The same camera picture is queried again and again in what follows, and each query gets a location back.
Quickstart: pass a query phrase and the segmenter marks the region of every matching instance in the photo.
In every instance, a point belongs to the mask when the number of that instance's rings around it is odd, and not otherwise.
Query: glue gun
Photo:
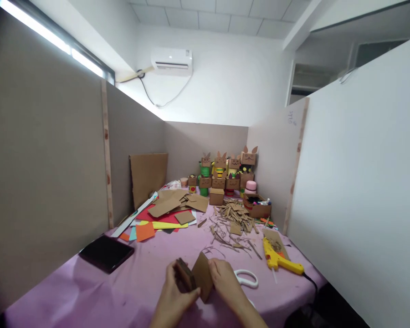
[[[264,255],[266,256],[267,266],[269,267],[269,269],[277,271],[278,267],[284,267],[287,270],[290,270],[291,272],[294,272],[298,275],[302,275],[304,273],[304,267],[302,266],[302,264],[290,262],[284,257],[279,256],[272,248],[272,245],[266,237],[263,238],[263,246]]]

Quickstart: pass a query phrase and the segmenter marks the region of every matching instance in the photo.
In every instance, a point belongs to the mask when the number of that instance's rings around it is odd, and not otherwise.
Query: hand
[[[246,304],[250,304],[231,264],[216,258],[209,260],[208,264],[216,291],[232,311],[238,312]]]
[[[165,283],[159,296],[154,317],[150,324],[151,328],[176,327],[184,312],[196,302],[200,295],[200,288],[192,292],[182,294],[175,281],[174,265],[176,261],[167,266]]]

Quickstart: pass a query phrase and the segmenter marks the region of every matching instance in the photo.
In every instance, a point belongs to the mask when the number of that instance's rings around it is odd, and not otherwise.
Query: scissor handle
[[[240,283],[240,285],[245,285],[245,286],[248,286],[248,287],[251,287],[251,288],[257,288],[258,287],[258,278],[252,272],[240,269],[240,270],[235,270],[234,273],[235,273],[235,275],[237,277],[237,280]],[[247,274],[247,275],[251,276],[252,278],[254,278],[255,281],[252,282],[252,281],[247,280],[245,278],[241,278],[241,277],[238,276],[239,273]]]

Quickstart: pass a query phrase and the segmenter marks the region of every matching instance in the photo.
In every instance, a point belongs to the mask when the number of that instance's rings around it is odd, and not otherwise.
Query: tablet
[[[79,252],[79,256],[100,270],[111,273],[126,261],[135,251],[106,235],[98,237]]]

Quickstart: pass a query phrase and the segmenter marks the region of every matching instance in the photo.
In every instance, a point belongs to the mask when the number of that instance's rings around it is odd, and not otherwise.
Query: pink bottle
[[[256,194],[256,182],[246,181],[245,194]]]

